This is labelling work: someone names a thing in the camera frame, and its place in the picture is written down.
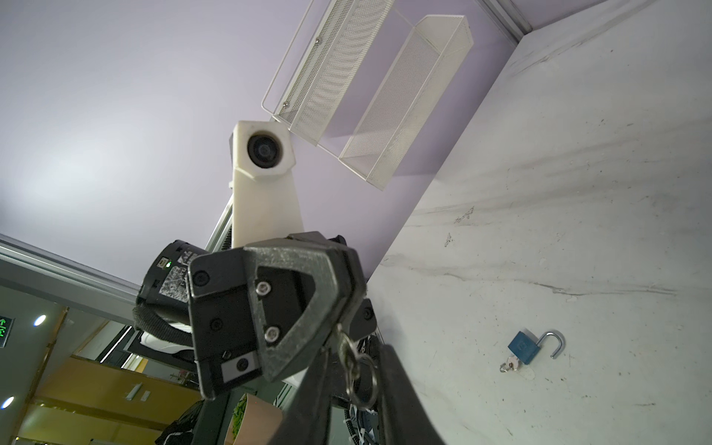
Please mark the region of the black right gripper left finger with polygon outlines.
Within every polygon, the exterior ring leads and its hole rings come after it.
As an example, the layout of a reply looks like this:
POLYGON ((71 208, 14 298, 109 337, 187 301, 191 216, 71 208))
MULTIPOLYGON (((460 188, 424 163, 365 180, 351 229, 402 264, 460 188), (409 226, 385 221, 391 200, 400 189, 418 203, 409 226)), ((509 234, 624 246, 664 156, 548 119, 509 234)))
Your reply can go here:
POLYGON ((286 417, 270 445, 326 444, 329 439, 332 399, 331 353, 322 349, 315 357, 286 417))

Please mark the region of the blue padlock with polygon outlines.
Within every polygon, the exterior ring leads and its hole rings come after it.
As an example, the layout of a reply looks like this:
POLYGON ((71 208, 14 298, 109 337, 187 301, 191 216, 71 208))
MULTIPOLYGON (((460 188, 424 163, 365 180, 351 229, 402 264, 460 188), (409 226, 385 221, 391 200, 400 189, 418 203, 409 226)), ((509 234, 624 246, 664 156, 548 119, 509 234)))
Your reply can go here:
POLYGON ((556 360, 564 352, 567 343, 565 337, 555 330, 547 331, 535 339, 525 332, 519 331, 508 344, 508 350, 523 365, 530 365, 547 339, 555 339, 557 342, 556 349, 550 355, 553 360, 556 360))

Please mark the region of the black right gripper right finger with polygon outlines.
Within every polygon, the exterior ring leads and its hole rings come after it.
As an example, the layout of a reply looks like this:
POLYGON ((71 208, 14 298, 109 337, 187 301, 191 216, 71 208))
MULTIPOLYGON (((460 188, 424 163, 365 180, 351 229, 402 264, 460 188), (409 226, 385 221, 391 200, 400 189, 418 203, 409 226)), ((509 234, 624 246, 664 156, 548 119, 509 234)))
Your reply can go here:
POLYGON ((378 346, 378 393, 381 444, 444 444, 393 346, 386 344, 378 346))

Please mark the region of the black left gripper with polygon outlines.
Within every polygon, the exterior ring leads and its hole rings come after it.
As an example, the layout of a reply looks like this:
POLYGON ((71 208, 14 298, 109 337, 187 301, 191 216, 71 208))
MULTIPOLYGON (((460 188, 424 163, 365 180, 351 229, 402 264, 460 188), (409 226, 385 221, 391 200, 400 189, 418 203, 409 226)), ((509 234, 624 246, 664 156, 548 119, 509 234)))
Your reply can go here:
POLYGON ((207 400, 260 375, 297 374, 339 330, 359 342, 378 327, 359 255, 342 235, 312 231, 202 255, 188 283, 207 400))

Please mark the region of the silver key with ring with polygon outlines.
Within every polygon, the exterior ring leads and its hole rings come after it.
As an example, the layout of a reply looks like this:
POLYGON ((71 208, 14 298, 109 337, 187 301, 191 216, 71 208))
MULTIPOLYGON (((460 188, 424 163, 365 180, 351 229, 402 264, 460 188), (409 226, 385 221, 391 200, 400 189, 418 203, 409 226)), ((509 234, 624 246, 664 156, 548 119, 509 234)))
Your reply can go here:
POLYGON ((360 411, 372 410, 378 401, 379 383, 376 374, 376 363, 366 353, 359 352, 357 344, 349 337, 342 324, 337 324, 337 356, 345 373, 346 394, 350 403, 360 411), (362 377, 362 366, 370 372, 371 389, 367 397, 358 394, 356 384, 362 377))

